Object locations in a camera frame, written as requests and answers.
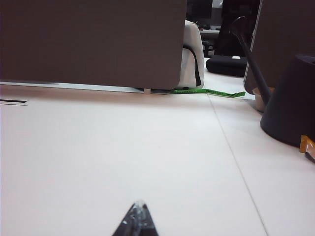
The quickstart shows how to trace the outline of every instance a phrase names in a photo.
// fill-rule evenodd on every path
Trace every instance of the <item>white bag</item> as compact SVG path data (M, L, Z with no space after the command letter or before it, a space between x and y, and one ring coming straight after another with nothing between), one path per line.
M203 71L203 47L198 26L185 21L181 78L176 88L202 88Z

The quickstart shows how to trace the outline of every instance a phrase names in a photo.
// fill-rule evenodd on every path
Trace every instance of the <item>watering can spout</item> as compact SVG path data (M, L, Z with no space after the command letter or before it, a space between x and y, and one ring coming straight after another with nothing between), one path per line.
M244 33L246 32L246 27L247 27L247 19L246 17L242 16L242 17L239 17L237 18L236 20L234 20L234 22L231 24L230 26L230 33L232 35L235 35L238 39L238 41L240 42L241 46L242 46L242 49L246 55L246 58L248 60L248 63L252 69L252 73L254 75L254 79L257 83L257 86L258 86L258 89L260 91L260 94L261 94L261 98L264 102L265 105L267 105L269 99L270 99L270 96L271 96L271 93L270 93L270 90L267 86L267 83L252 55L252 52L245 40L245 37L244 37Z

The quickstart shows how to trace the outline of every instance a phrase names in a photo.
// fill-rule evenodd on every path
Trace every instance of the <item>office chair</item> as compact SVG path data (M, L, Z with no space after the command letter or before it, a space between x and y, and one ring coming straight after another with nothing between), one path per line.
M241 56L244 51L237 38L230 34L229 28L233 21L241 16L247 18L247 27L244 35L250 45L255 28L260 0L224 0L222 7L222 26L218 39L214 45L215 55Z

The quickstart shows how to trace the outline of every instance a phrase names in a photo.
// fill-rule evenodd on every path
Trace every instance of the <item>black cushion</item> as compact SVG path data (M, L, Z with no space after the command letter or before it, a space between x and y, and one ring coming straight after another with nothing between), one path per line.
M244 77L247 66L246 57L233 59L231 56L212 55L206 62L212 73Z

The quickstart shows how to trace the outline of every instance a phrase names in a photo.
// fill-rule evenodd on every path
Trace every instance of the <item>orange object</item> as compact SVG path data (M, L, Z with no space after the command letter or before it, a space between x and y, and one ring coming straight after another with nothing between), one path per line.
M305 153L306 157L315 162L315 142L308 136L301 136L300 152Z

